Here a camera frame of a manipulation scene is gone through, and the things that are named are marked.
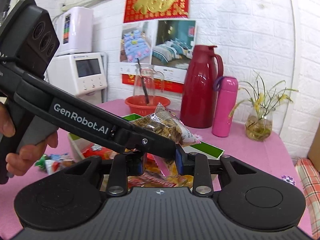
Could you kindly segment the person's left hand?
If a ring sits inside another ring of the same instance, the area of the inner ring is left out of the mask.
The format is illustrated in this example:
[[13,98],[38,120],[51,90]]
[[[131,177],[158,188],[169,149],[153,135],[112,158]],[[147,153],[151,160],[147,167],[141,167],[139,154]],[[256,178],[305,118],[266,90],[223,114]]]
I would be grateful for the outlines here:
[[[6,137],[12,137],[15,134],[14,124],[11,117],[1,102],[1,133]],[[47,146],[57,148],[58,146],[57,132],[52,133],[44,141],[37,145],[24,145],[19,154],[8,153],[6,156],[7,171],[15,176],[23,176],[44,154]]]

